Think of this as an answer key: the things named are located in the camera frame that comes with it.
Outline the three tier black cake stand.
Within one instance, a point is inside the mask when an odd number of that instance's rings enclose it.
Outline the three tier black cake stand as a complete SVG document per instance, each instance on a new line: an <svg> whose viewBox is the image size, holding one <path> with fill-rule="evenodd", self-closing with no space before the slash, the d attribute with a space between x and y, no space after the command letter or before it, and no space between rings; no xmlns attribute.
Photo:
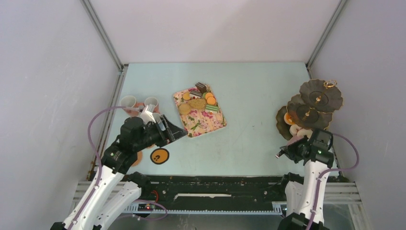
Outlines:
<svg viewBox="0 0 406 230"><path fill-rule="evenodd" d="M285 140L293 137L289 131L290 125L283 119L284 114L289 113L295 124L301 128L326 130L333 120L333 113L343 104L342 92L337 87L336 80L309 80L301 85L299 93L287 105L278 110L276 128Z"/></svg>

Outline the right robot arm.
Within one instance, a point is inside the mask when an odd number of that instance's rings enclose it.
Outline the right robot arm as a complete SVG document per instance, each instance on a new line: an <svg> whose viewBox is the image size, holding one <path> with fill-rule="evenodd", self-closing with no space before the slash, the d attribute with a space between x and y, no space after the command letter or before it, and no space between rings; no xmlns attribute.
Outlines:
<svg viewBox="0 0 406 230"><path fill-rule="evenodd" d="M294 163L303 162L304 178L289 174L287 182L279 186L279 196L287 200L286 217L280 230L325 230L323 201L327 179L334 156L329 150L333 135L316 129L310 138L303 137L282 146L277 158L285 155Z"/></svg>

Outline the pink handled metal tongs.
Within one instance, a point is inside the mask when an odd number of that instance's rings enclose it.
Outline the pink handled metal tongs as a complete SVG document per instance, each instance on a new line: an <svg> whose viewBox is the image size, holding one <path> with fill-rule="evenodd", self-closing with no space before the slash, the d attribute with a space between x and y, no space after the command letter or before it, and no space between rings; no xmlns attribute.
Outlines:
<svg viewBox="0 0 406 230"><path fill-rule="evenodd" d="M295 135L295 136L293 136L293 137L287 142L286 145L289 146L289 145L291 145L291 144L293 144L293 143L295 143L295 142L301 140L302 138L303 138L303 136Z"/></svg>

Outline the white donut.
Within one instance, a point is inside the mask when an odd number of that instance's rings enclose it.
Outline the white donut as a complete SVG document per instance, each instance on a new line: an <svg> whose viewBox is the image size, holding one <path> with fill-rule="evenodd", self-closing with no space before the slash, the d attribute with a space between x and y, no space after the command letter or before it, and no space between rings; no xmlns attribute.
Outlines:
<svg viewBox="0 0 406 230"><path fill-rule="evenodd" d="M299 127L297 124L291 125L289 128L289 131L291 133L292 136L297 135L297 133L299 132L299 130L301 130L302 128Z"/></svg>
<svg viewBox="0 0 406 230"><path fill-rule="evenodd" d="M313 131L311 129L300 129L297 131L296 135L300 136L300 137L307 137L307 138L311 138L313 134Z"/></svg>

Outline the orange glazed donut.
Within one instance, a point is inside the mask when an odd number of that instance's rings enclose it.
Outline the orange glazed donut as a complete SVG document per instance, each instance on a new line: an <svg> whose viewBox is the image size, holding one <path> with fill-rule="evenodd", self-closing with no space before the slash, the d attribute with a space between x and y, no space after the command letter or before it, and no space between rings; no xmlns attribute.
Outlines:
<svg viewBox="0 0 406 230"><path fill-rule="evenodd" d="M289 115L289 113L285 113L283 116L283 119L284 119L285 123L290 126L295 124L295 122L292 120L292 117Z"/></svg>

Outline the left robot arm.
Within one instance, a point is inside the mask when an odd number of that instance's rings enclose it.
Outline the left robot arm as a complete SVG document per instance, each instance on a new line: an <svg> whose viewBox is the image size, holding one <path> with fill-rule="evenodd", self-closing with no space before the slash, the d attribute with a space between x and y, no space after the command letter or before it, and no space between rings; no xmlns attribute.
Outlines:
<svg viewBox="0 0 406 230"><path fill-rule="evenodd" d="M138 152L152 145L164 147L187 134L184 128L172 124L165 115L161 115L158 121L147 123L140 117L127 118L116 140L105 150L101 158L102 166L84 197L64 221L55 222L51 229L108 229L125 207L138 198L143 200L151 195L149 178L136 172L129 176L119 194L108 199L138 159Z"/></svg>

